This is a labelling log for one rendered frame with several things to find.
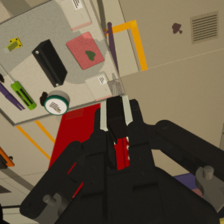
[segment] yellow object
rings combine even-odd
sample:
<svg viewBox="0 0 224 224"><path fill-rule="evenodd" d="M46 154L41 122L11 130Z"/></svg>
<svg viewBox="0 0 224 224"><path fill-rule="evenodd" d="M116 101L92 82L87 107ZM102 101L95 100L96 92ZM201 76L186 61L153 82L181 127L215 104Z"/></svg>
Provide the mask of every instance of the yellow object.
<svg viewBox="0 0 224 224"><path fill-rule="evenodd" d="M51 159L51 157L20 126L16 127L34 146L36 146L36 148L38 148L42 154L44 154L44 156L46 156L49 160Z"/></svg>
<svg viewBox="0 0 224 224"><path fill-rule="evenodd" d="M15 164L12 162L12 160L6 155L6 153L3 151L3 149L0 147L0 154L2 157L6 160L7 167L14 167Z"/></svg>
<svg viewBox="0 0 224 224"><path fill-rule="evenodd" d="M53 142L55 143L55 139L51 136L51 134L42 126L40 121L35 121L38 127L43 131L43 133Z"/></svg>
<svg viewBox="0 0 224 224"><path fill-rule="evenodd" d="M12 43L12 42L14 42L14 41L16 41L16 42L18 43L18 46L17 46L17 47L15 47L14 49L16 49L16 48L19 48L19 47L22 47L22 46L23 46L23 45L21 44L21 42L20 42L19 38L13 38L13 39L9 40L9 42L10 42L10 43Z"/></svg>
<svg viewBox="0 0 224 224"><path fill-rule="evenodd" d="M124 31L124 30L128 30L128 29L131 29L131 33L135 42L141 69L142 71L145 71L148 69L148 67L147 67L145 53L142 47L142 41L140 38L136 20L129 21L127 23L123 23L123 24L112 27L113 34Z"/></svg>

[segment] blue object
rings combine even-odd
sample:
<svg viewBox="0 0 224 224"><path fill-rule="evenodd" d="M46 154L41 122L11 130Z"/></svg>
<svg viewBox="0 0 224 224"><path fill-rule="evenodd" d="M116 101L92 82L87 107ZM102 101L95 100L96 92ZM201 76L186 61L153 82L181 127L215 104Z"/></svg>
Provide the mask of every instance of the blue object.
<svg viewBox="0 0 224 224"><path fill-rule="evenodd" d="M188 187L190 190L197 189L195 184L195 176L191 173L174 176L174 178Z"/></svg>
<svg viewBox="0 0 224 224"><path fill-rule="evenodd" d="M0 92L8 99L14 106L19 110L24 110L25 108L15 99L15 97L8 92L4 85L0 82Z"/></svg>

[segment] yellow clip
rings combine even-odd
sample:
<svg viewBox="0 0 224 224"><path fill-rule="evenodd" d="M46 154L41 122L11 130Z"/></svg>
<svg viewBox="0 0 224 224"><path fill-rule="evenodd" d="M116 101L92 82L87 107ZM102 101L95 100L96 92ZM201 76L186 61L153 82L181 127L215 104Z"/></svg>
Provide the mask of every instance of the yellow clip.
<svg viewBox="0 0 224 224"><path fill-rule="evenodd" d="M13 39L9 40L9 42L10 42L10 43L12 43L12 42L14 42L14 41L16 41L16 42L18 43L18 46L17 46L17 47L15 47L14 49L16 49L16 48L19 48L19 47L22 47L22 46L23 46L23 45L21 44L21 42L20 42L19 38L13 38Z"/></svg>

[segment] pink box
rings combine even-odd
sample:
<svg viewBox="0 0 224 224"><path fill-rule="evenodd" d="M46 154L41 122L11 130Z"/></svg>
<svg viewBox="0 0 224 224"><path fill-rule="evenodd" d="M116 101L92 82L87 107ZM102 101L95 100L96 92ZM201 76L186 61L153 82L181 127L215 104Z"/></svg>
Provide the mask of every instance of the pink box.
<svg viewBox="0 0 224 224"><path fill-rule="evenodd" d="M70 40L66 45L83 70L104 61L90 32Z"/></svg>

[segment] yellow tape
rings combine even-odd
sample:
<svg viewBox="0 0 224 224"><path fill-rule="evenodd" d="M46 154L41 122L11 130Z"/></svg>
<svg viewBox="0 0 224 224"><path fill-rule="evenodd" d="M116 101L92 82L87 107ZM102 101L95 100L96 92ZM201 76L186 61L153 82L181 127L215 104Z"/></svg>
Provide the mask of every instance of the yellow tape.
<svg viewBox="0 0 224 224"><path fill-rule="evenodd" d="M137 50L141 69L142 71L145 71L148 69L148 66L146 63L145 53L142 47L142 41L140 38L136 20L129 21L127 23L123 23L123 24L112 27L113 34L124 31L124 30L128 30L128 29L131 29L131 33L135 42L135 47Z"/></svg>
<svg viewBox="0 0 224 224"><path fill-rule="evenodd" d="M51 134L42 126L40 121L35 121L38 127L42 130L42 132L53 142L55 143L55 139L51 136Z"/></svg>
<svg viewBox="0 0 224 224"><path fill-rule="evenodd" d="M51 157L20 126L16 127L34 146L36 146L36 148L38 148L42 154L44 154L44 156L46 156L49 160L51 159Z"/></svg>

